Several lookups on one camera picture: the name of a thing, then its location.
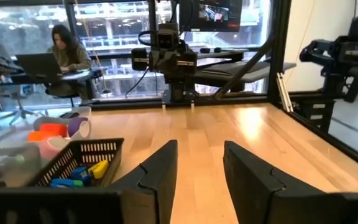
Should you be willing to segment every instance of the gray sweater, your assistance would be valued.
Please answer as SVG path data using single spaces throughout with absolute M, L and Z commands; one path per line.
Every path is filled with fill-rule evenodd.
M 89 69 L 92 67 L 91 58 L 82 45 L 78 45 L 77 48 L 77 57 L 80 61 L 78 64 L 70 65 L 66 50 L 59 50 L 56 46 L 52 46 L 48 49 L 48 52 L 53 52 L 59 65 L 61 67 L 68 67 L 68 69 L 72 72 L 82 69 Z

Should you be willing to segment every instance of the woman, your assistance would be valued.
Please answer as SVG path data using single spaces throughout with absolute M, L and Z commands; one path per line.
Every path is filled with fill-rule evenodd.
M 76 72 L 89 69 L 92 66 L 86 49 L 78 43 L 67 27 L 55 25 L 52 28 L 53 46 L 48 49 L 53 52 L 62 72 Z M 88 100 L 86 87 L 80 83 L 59 83 L 47 86 L 47 93 L 54 96 L 70 96 L 79 94 L 82 100 Z

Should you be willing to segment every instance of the wooden table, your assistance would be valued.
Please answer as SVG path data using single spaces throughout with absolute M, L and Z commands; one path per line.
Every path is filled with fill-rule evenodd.
M 125 138 L 120 178 L 170 139 L 178 140 L 171 223 L 237 223 L 223 171 L 235 141 L 325 192 L 358 192 L 358 163 L 270 104 L 93 113 L 95 138 Z

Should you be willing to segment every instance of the white wall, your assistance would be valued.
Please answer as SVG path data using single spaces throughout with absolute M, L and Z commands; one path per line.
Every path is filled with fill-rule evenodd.
M 339 35 L 346 35 L 353 13 L 354 0 L 292 0 L 285 61 L 296 62 L 297 67 L 285 73 L 288 91 L 316 90 L 323 86 L 321 67 L 301 63 L 299 53 L 314 39 L 335 40 Z

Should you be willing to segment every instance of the long dark hair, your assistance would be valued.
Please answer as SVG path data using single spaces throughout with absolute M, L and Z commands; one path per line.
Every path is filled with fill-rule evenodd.
M 54 38 L 55 34 L 58 34 L 60 36 L 60 39 L 66 44 L 66 52 L 69 63 L 79 63 L 80 61 L 78 60 L 77 56 L 78 41 L 75 37 L 73 37 L 70 30 L 61 24 L 55 25 L 52 28 L 52 40 L 53 44 L 56 45 Z

